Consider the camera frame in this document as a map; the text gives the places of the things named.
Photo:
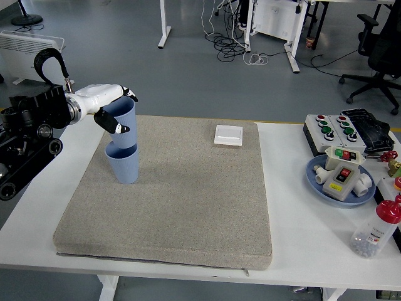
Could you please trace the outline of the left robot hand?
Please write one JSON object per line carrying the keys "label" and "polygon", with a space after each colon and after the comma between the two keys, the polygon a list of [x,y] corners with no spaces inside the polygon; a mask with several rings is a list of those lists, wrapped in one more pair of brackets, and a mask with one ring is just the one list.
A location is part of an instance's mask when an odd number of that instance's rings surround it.
{"label": "left robot hand", "polygon": [[131,130],[126,122],[119,122],[105,111],[104,107],[122,96],[138,102],[131,89],[117,84],[88,85],[75,93],[66,95],[70,108],[71,124],[78,123],[88,114],[94,115],[95,122],[110,134],[124,134]]}

